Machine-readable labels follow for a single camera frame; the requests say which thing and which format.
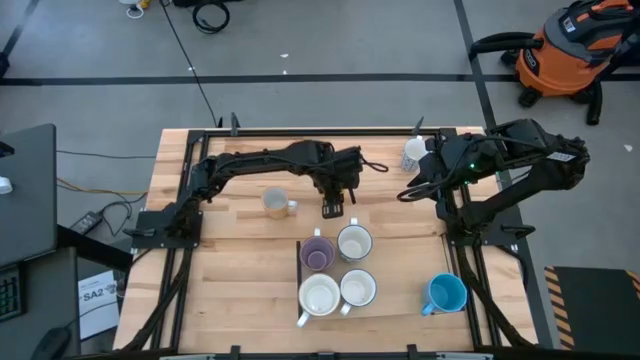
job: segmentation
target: mug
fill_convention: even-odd
[[[311,275],[300,285],[298,302],[304,311],[297,325],[303,327],[311,316],[329,315],[338,307],[340,287],[325,274]]]
[[[467,287],[453,274],[438,274],[422,289],[422,301],[422,316],[431,315],[434,310],[460,311],[467,304]]]
[[[313,271],[328,268],[336,257],[336,249],[331,241],[320,236],[320,229],[313,231],[313,236],[302,243],[300,247],[300,262]]]
[[[353,306],[362,307],[371,304],[377,291],[378,284],[371,274],[361,269],[349,271],[340,280],[340,293],[344,299],[340,313],[346,316]]]
[[[338,234],[338,250],[340,256],[347,261],[364,259],[373,249],[373,237],[358,219],[351,218],[350,224]]]
[[[400,167],[406,172],[416,171],[418,169],[420,159],[427,155],[428,151],[422,141],[422,136],[417,136],[404,144],[402,152],[402,163]]]
[[[298,202],[289,200],[285,189],[270,187],[262,193],[262,206],[269,217],[282,219],[296,213]]]

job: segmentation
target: wooden table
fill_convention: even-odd
[[[479,127],[456,130],[482,132]],[[188,129],[164,130],[147,209],[161,210],[175,201],[187,134]],[[302,138],[216,137],[209,154],[278,149]],[[336,150],[360,145],[367,160],[384,163],[390,171],[381,174],[365,167],[355,190],[357,204],[345,203],[345,216],[337,219],[322,219],[322,198],[308,176],[286,172],[236,177],[211,204],[203,203],[202,239],[191,265],[180,352],[228,353],[232,345],[248,353],[395,352],[406,351],[407,344],[416,344],[419,351],[471,350],[465,311],[419,314],[420,287],[433,275],[449,271],[451,259],[434,203],[396,200],[414,176],[399,167],[406,136],[313,139],[330,141]],[[299,202],[296,216],[273,220],[264,214],[260,196],[269,186],[285,188]],[[470,187],[472,200],[496,191],[493,177]],[[358,217],[375,238],[369,265],[363,266],[377,279],[378,297],[346,318],[339,314],[313,318],[299,329],[296,243],[315,227],[335,241],[351,216]],[[494,300],[521,334],[535,342],[517,261],[492,247],[484,247],[483,253]],[[154,250],[131,270],[114,348],[132,339],[157,304],[165,256],[166,250]],[[468,257],[473,265],[473,256]],[[176,269],[180,258],[178,254]],[[340,274],[330,275],[339,280]],[[477,306],[483,343],[490,344],[484,310]],[[173,314],[170,307],[164,346],[169,344]]]

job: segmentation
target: white cup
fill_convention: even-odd
[[[340,280],[340,293],[344,299],[340,313],[346,316],[353,306],[362,307],[371,304],[377,291],[376,279],[371,274],[360,269],[349,271]]]
[[[304,311],[297,325],[303,327],[311,316],[329,315],[338,307],[340,287],[325,274],[311,275],[300,285],[298,301]]]
[[[364,259],[373,249],[373,237],[367,229],[358,225],[358,219],[351,218],[350,225],[338,234],[340,256],[347,261]]]
[[[422,141],[422,136],[410,139],[406,144],[404,144],[401,164],[402,170],[406,172],[416,171],[419,166],[418,162],[428,153],[429,152],[424,146],[424,141]]]
[[[262,193],[262,206],[269,217],[282,219],[287,215],[295,215],[298,202],[289,200],[285,189],[270,187]]]

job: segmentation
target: gray floor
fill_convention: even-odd
[[[0,2],[0,45],[21,23],[28,0]],[[571,0],[464,0],[473,37],[535,31]],[[170,7],[171,19],[201,76],[440,73],[470,74],[454,3],[450,0],[246,0],[231,3],[231,24],[219,35],[199,33],[191,14]],[[17,42],[6,78],[191,76],[189,65],[154,1],[140,20],[124,16],[116,0],[40,0]],[[482,55],[484,74],[508,71],[496,55]],[[623,69],[635,72],[637,69]],[[302,82],[206,84],[216,116],[234,111],[248,126],[424,125],[484,126],[473,82]],[[543,99],[532,109],[516,103],[515,83],[487,83],[498,123],[532,117],[551,133],[580,136],[592,161],[569,192],[543,193],[521,205],[535,271],[545,265],[626,268],[640,272],[633,215],[639,198],[640,84],[604,84],[602,124],[584,125],[586,108]],[[194,84],[0,86],[0,130],[42,123],[58,127],[58,148],[114,155],[153,155],[168,127],[213,124]],[[634,149],[629,152],[624,145]],[[59,155],[58,175],[78,185],[144,190],[153,160],[117,161]],[[109,195],[60,191],[59,222],[70,225]],[[113,222],[124,211],[108,214]],[[94,236],[112,238],[100,228]],[[546,309],[551,319],[550,308]],[[98,351],[110,338],[85,347]]]

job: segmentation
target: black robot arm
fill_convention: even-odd
[[[315,140],[298,141],[281,150],[264,149],[253,153],[211,156],[193,167],[186,192],[188,195],[179,199],[177,204],[167,206],[177,209],[166,228],[167,234],[188,237],[193,230],[190,219],[197,213],[200,202],[211,202],[233,177],[276,171],[310,176],[313,186],[324,196],[322,216],[342,216],[342,191],[348,190],[351,201],[355,203],[353,189],[360,183],[359,173],[363,164],[377,171],[388,171],[384,165],[367,162],[359,146],[335,151],[331,143]]]
[[[573,188],[584,176],[589,154],[584,141],[551,135],[531,119],[521,119],[489,129],[486,135],[464,134],[436,143],[426,141],[429,150],[420,160],[420,174],[398,195],[400,201],[431,198],[444,201],[441,190],[497,172],[531,166],[526,177],[485,201],[471,201],[459,209],[437,206],[437,215],[450,225],[475,232],[496,214],[543,190]]]

